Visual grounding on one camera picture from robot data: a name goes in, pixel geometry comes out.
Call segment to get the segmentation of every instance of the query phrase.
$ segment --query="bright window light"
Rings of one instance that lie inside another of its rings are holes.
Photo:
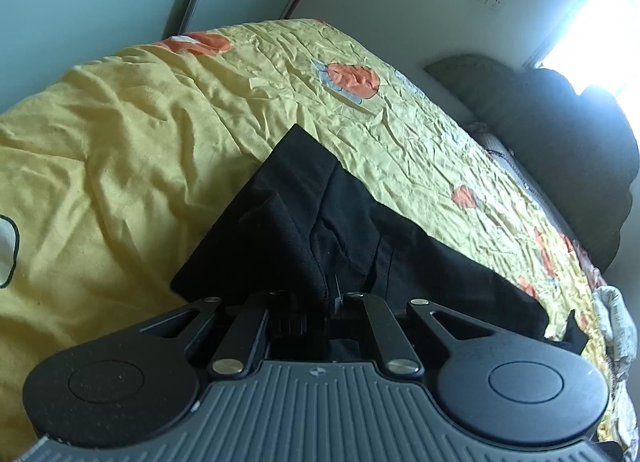
[[[615,95],[640,140],[640,0],[589,0],[542,66]]]

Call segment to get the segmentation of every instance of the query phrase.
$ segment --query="wrinkled fabric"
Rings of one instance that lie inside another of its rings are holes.
[[[593,291],[593,300],[612,364],[614,435],[625,450],[625,461],[631,462],[638,456],[640,435],[636,410],[626,389],[626,381],[631,363],[638,355],[638,330],[618,288],[598,286]]]
[[[602,277],[600,269],[593,265],[589,254],[584,249],[584,247],[581,246],[580,242],[578,242],[578,240],[574,240],[573,245],[575,248],[575,253],[578,255],[578,260],[580,261],[580,267],[587,277],[587,282],[589,283],[589,287],[591,288],[591,290],[594,290],[603,285],[607,285],[607,282],[605,282],[604,278]]]
[[[0,460],[34,441],[29,371],[182,304],[171,278],[295,123],[376,201],[537,299],[547,337],[575,309],[610,381],[575,252],[499,165],[335,28],[247,24],[74,67],[0,116]]]

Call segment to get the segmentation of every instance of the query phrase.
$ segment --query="yellow bedsheet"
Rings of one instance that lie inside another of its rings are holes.
[[[27,373],[180,305],[172,276],[295,122],[378,201],[538,298],[548,336],[577,309],[609,378],[568,241],[454,121],[329,25],[234,26],[75,67],[0,117],[0,460],[34,441]]]

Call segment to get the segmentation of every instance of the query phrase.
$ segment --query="black cloth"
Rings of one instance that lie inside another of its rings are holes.
[[[613,462],[623,462],[625,459],[625,454],[622,451],[622,446],[617,442],[608,441],[608,442],[597,442],[596,446],[598,446],[606,455],[613,460]]]
[[[172,289],[189,301],[220,296],[230,304],[284,289],[324,317],[337,283],[342,294],[375,294],[393,309],[426,298],[537,340],[548,324],[535,299],[376,202],[298,125],[226,208]]]

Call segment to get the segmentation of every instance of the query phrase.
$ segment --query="metal rivet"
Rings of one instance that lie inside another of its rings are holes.
[[[392,359],[386,364],[386,368],[397,376],[408,376],[420,370],[420,366],[411,359]]]
[[[237,359],[218,359],[211,365],[211,369],[221,376],[234,376],[244,370],[244,365]]]

